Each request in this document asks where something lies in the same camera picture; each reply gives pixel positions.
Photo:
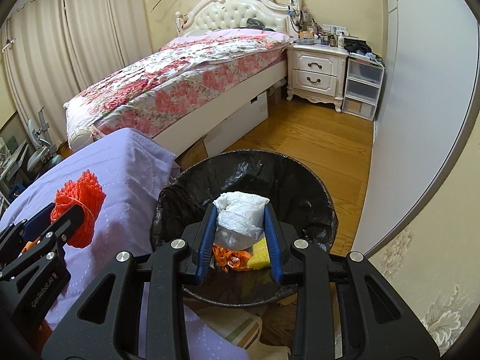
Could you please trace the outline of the yellow foam fruit net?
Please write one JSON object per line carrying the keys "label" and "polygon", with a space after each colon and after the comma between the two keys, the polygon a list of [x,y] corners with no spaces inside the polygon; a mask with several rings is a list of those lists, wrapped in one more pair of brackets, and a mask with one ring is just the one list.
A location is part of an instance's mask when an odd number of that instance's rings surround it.
{"label": "yellow foam fruit net", "polygon": [[265,238],[262,238],[252,246],[251,257],[247,262],[247,267],[254,271],[270,267],[268,245]]}

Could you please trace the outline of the orange paper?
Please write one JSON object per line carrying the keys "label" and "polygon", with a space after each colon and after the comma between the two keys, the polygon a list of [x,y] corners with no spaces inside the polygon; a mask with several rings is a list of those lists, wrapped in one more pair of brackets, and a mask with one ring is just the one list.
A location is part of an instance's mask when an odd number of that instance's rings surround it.
{"label": "orange paper", "polygon": [[248,262],[251,259],[251,254],[246,250],[228,250],[217,244],[212,246],[212,252],[215,259],[216,266],[222,269],[223,272],[229,271],[245,272],[250,271]]}

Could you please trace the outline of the red foam fruit net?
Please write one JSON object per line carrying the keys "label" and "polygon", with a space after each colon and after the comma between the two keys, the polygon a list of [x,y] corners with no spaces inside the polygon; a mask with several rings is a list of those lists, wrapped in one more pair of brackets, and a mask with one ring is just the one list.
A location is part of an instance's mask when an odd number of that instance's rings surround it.
{"label": "red foam fruit net", "polygon": [[68,180],[55,194],[54,208],[49,218],[54,223],[73,207],[79,214],[78,225],[67,244],[77,249],[86,248],[92,243],[95,223],[106,198],[97,176],[90,170],[81,173],[78,180]]}

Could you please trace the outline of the white plastic bag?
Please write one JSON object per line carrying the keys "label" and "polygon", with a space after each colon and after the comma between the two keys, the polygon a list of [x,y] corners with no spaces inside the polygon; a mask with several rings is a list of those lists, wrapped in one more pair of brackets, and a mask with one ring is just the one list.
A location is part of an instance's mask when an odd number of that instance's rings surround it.
{"label": "white plastic bag", "polygon": [[239,191],[222,193],[214,202],[216,235],[214,244],[228,250],[248,250],[264,236],[267,197]]}

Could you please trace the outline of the black lined trash bin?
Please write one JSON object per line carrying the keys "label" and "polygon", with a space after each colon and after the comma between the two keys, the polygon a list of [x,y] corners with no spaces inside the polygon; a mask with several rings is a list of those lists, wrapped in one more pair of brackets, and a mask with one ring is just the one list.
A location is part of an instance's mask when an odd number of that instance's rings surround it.
{"label": "black lined trash bin", "polygon": [[301,162],[264,150],[235,150],[206,158],[164,187],[154,209],[151,245],[180,237],[202,221],[208,205],[219,215],[215,242],[229,250],[250,250],[264,236],[264,209],[293,226],[298,237],[330,251],[338,217],[325,184]]}

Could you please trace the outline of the study desk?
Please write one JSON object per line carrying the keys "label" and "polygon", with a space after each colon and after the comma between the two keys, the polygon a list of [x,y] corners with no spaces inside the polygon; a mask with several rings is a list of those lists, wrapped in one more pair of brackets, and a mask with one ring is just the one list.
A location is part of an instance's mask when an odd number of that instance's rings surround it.
{"label": "study desk", "polygon": [[29,142],[25,139],[19,144],[19,147],[14,151],[10,158],[8,158],[5,163],[1,164],[1,194],[4,197],[7,197],[9,194],[7,181],[21,170],[28,149]]}

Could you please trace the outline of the grey desk chair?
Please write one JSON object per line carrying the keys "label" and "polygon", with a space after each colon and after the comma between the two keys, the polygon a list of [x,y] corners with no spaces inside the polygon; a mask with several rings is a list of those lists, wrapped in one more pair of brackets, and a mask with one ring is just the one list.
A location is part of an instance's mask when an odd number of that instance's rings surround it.
{"label": "grey desk chair", "polygon": [[28,172],[41,176],[62,161],[57,153],[57,146],[52,142],[49,134],[50,125],[43,114],[44,107],[38,111],[40,127],[35,129],[31,119],[28,120],[28,136],[35,148],[34,153],[28,160]]}

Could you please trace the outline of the purple bedspread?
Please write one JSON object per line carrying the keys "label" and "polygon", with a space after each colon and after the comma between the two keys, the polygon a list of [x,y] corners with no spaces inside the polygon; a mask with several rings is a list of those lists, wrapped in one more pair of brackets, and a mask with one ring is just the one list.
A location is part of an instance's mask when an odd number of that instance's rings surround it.
{"label": "purple bedspread", "polygon": [[[43,359],[41,352],[64,316],[95,277],[119,252],[149,255],[155,202],[166,185],[173,154],[131,128],[114,133],[73,154],[20,194],[1,218],[1,232],[9,224],[31,219],[54,203],[56,192],[68,180],[90,170],[106,194],[94,226],[92,243],[83,249],[64,246],[71,275],[37,330],[19,330],[1,308],[1,357]],[[211,330],[184,308],[188,359],[246,359],[247,352]]]}

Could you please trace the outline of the white under-bed box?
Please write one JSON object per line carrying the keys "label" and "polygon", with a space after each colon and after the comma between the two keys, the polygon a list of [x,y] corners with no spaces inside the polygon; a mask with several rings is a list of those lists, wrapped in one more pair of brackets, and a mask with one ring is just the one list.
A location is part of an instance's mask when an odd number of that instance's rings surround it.
{"label": "white under-bed box", "polygon": [[263,92],[214,127],[204,139],[209,156],[218,155],[268,118],[268,97]]}

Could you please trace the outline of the beige curtains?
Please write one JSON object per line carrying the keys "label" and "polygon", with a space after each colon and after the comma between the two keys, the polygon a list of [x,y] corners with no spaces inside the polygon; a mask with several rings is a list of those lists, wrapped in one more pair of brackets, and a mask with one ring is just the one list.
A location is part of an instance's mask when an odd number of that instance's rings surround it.
{"label": "beige curtains", "polygon": [[67,139],[64,103],[151,54],[143,0],[13,0],[1,27],[10,96],[23,122],[44,111]]}

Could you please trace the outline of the floral quilt bed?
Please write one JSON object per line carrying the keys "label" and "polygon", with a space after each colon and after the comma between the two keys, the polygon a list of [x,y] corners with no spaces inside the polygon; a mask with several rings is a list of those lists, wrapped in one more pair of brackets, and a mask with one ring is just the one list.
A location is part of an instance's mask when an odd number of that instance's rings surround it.
{"label": "floral quilt bed", "polygon": [[155,137],[282,60],[290,43],[271,29],[200,30],[112,72],[65,103],[72,151],[122,128]]}

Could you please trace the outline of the white nightstand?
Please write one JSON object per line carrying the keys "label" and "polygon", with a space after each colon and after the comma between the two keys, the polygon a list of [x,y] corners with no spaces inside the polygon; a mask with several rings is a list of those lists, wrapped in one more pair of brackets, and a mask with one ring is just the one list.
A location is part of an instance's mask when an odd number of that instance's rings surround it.
{"label": "white nightstand", "polygon": [[287,48],[287,100],[298,96],[342,111],[348,52],[331,46],[293,43]]}

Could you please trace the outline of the clear plastic drawer unit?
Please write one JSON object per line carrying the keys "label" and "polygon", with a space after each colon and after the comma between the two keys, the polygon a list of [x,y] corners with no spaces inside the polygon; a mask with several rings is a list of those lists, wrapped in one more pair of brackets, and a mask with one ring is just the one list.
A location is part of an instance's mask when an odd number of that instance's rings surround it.
{"label": "clear plastic drawer unit", "polygon": [[373,121],[383,89],[385,68],[376,60],[350,54],[347,59],[342,112]]}

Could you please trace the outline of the white tufted headboard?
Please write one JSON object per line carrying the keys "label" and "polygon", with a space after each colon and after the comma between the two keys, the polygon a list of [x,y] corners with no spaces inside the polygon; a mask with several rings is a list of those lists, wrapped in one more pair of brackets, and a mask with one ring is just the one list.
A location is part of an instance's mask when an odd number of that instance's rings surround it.
{"label": "white tufted headboard", "polygon": [[186,14],[176,13],[176,31],[187,36],[201,30],[245,27],[249,19],[268,29],[294,34],[289,7],[275,0],[201,0]]}

